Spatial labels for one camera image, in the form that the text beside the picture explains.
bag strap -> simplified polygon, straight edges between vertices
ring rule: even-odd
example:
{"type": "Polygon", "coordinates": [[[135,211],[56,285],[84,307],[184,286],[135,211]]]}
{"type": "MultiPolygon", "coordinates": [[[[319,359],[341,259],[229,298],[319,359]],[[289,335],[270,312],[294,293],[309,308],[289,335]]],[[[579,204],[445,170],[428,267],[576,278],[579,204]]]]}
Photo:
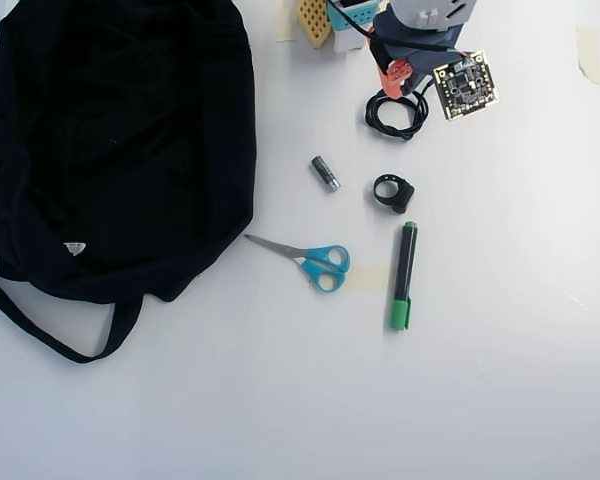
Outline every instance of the bag strap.
{"type": "Polygon", "coordinates": [[[9,317],[11,321],[13,321],[13,323],[15,323],[32,337],[40,340],[49,348],[55,350],[63,357],[68,358],[76,363],[90,363],[94,360],[106,358],[118,350],[129,333],[131,333],[131,330],[138,320],[140,310],[142,310],[142,301],[143,297],[138,297],[126,302],[116,303],[115,310],[113,312],[113,320],[111,322],[109,338],[107,339],[104,350],[102,350],[102,353],[98,355],[89,357],[76,352],[38,327],[35,323],[29,320],[24,313],[22,313],[22,311],[16,306],[15,303],[13,303],[4,290],[0,288],[0,310],[2,310],[2,312],[9,317]]]}

scissors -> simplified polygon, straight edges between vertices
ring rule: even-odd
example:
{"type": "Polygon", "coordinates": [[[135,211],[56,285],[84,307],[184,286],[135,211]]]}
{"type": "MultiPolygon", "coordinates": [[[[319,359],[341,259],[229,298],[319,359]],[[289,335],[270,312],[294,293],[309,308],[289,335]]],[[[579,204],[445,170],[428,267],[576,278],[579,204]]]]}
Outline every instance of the scissors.
{"type": "Polygon", "coordinates": [[[270,242],[255,235],[245,235],[245,237],[262,247],[294,260],[309,275],[311,282],[324,293],[333,293],[344,283],[345,273],[349,270],[350,257],[349,251],[341,245],[300,249],[270,242]],[[332,252],[339,253],[340,263],[329,258],[332,252]],[[329,279],[332,280],[330,288],[326,285],[329,279]]]}

black tote bag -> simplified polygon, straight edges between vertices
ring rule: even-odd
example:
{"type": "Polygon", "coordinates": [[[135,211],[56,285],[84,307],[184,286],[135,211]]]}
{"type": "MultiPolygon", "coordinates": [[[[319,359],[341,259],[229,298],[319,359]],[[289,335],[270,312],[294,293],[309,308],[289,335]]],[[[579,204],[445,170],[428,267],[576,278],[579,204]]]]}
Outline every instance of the black tote bag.
{"type": "Polygon", "coordinates": [[[145,294],[174,300],[250,222],[255,138],[230,0],[21,0],[0,24],[0,276],[115,311],[89,357],[1,289],[0,310],[75,362],[113,353],[145,294]]]}

black ring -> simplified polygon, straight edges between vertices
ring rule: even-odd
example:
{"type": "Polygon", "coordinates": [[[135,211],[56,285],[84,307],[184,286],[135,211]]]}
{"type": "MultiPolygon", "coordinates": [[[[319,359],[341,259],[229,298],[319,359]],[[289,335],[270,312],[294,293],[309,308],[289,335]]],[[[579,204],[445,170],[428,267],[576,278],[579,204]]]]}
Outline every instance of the black ring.
{"type": "Polygon", "coordinates": [[[373,196],[376,197],[376,200],[383,205],[391,207],[396,213],[405,213],[407,211],[407,205],[415,191],[415,188],[404,178],[391,173],[380,175],[373,183],[373,196]],[[398,185],[398,191],[394,196],[382,197],[378,194],[378,187],[385,182],[393,182],[398,185]]]}

marker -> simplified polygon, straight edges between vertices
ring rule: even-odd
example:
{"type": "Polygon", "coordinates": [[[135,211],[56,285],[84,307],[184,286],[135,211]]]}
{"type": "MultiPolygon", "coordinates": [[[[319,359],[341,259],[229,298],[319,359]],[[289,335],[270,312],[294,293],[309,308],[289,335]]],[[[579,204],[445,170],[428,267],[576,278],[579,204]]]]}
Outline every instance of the marker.
{"type": "Polygon", "coordinates": [[[402,227],[400,240],[400,257],[396,273],[396,290],[393,294],[393,307],[391,310],[391,328],[404,330],[409,328],[409,313],[411,312],[411,298],[409,298],[409,285],[413,270],[413,257],[416,252],[416,238],[418,226],[415,222],[407,222],[402,227]]]}

